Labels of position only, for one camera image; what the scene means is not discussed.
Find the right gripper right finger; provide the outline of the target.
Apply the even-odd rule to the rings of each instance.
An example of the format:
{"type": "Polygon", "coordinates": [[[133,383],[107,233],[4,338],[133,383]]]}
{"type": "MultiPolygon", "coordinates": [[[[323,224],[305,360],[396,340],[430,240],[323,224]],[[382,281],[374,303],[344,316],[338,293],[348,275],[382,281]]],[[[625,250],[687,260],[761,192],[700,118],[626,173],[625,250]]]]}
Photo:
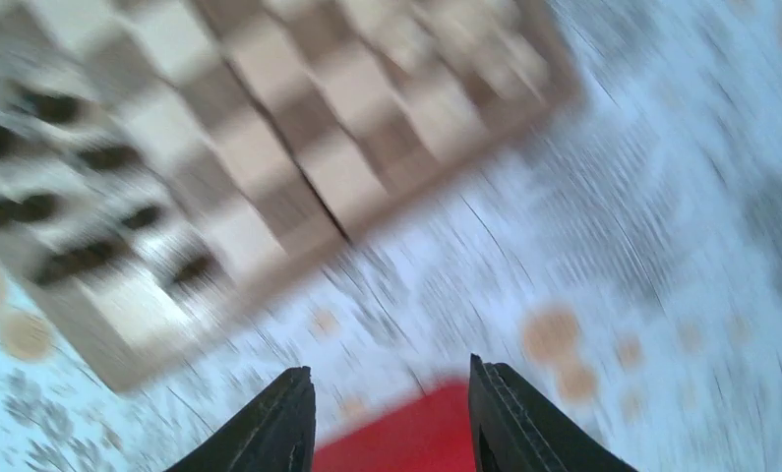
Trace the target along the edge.
{"type": "Polygon", "coordinates": [[[470,356],[468,410],[478,471],[635,471],[506,363],[470,356]]]}

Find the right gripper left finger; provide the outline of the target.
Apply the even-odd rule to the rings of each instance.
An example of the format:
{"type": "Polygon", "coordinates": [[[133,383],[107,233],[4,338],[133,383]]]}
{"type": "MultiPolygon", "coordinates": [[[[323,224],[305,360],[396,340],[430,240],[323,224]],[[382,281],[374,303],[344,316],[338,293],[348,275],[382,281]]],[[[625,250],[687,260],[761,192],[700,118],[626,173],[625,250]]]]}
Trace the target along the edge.
{"type": "Polygon", "coordinates": [[[311,369],[292,367],[167,472],[310,472],[315,438],[311,369]]]}

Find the red plastic tray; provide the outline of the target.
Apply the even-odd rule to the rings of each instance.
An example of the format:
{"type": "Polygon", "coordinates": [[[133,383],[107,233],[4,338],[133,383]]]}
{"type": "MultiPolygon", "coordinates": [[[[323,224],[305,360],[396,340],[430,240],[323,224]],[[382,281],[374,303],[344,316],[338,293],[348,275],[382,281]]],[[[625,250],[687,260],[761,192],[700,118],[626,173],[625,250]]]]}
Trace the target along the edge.
{"type": "Polygon", "coordinates": [[[468,382],[452,379],[319,448],[316,472],[472,472],[468,382]]]}

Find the twelfth dark chess piece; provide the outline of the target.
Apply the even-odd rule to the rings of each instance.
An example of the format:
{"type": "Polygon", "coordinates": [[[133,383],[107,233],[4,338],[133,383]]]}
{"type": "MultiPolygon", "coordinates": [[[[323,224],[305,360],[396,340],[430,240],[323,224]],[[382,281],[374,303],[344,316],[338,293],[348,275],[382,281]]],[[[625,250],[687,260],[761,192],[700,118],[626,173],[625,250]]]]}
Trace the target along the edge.
{"type": "Polygon", "coordinates": [[[82,113],[82,101],[67,94],[45,94],[24,91],[20,95],[21,108],[35,118],[49,124],[73,123],[82,113]]]}

